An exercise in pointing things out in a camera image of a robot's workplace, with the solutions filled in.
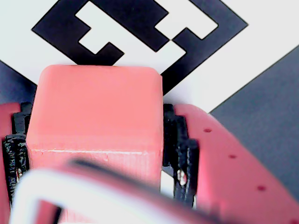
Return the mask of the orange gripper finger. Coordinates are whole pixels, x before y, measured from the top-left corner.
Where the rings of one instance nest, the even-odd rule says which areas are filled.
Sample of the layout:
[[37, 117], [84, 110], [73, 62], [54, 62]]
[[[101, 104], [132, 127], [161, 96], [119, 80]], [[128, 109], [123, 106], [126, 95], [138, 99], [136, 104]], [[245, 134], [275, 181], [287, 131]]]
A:
[[7, 224], [20, 177], [29, 170], [26, 134], [30, 102], [0, 105], [0, 222]]
[[298, 202], [213, 116], [193, 105], [163, 110], [163, 166], [176, 200], [225, 224], [298, 223]]

